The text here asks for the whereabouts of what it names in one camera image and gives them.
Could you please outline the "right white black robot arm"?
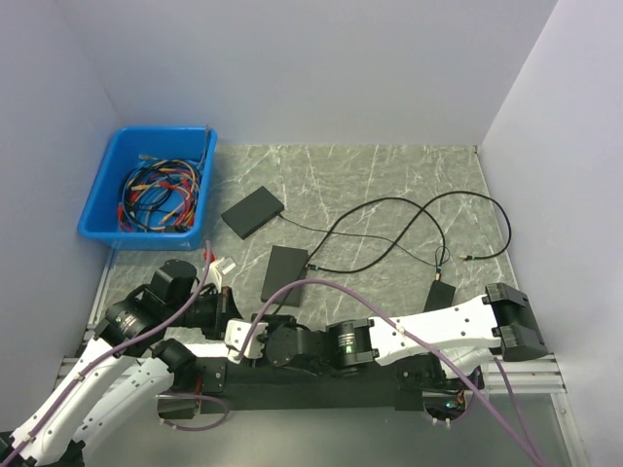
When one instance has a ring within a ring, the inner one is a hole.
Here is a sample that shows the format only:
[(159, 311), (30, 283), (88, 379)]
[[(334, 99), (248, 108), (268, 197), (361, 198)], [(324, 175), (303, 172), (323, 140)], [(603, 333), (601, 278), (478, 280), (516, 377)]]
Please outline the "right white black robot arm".
[(336, 282), (319, 283), (355, 299), (371, 317), (322, 331), (274, 328), (262, 307), (252, 321), (229, 325), (229, 360), (266, 360), (311, 374), (352, 375), (370, 365), (387, 367), (428, 355), (435, 358), (427, 367), (429, 379), (449, 388), (496, 356), (526, 362), (549, 352), (527, 295), (505, 283), (489, 284), (483, 295), (459, 305), (402, 316), (387, 315)]

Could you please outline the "black network switch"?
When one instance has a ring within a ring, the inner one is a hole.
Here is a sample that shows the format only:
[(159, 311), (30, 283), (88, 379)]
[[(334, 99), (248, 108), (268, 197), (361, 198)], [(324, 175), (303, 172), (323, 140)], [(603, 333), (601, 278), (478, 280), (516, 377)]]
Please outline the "black network switch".
[(284, 204), (261, 186), (223, 212), (221, 218), (240, 239), (246, 239), (283, 210)]
[(308, 251), (274, 245), (264, 277), (260, 300), (265, 303), (283, 286), (306, 277)]

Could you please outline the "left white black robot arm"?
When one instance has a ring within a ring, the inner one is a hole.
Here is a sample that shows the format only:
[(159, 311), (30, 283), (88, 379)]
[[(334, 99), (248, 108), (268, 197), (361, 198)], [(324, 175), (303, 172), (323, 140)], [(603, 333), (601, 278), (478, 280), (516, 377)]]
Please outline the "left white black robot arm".
[(201, 328), (222, 343), (238, 317), (224, 273), (230, 258), (207, 259), (203, 276), (169, 260), (152, 280), (111, 305), (64, 380), (20, 427), (1, 436), (4, 466), (83, 466), (103, 440), (156, 396), (202, 401), (197, 357), (167, 339), (169, 327)]

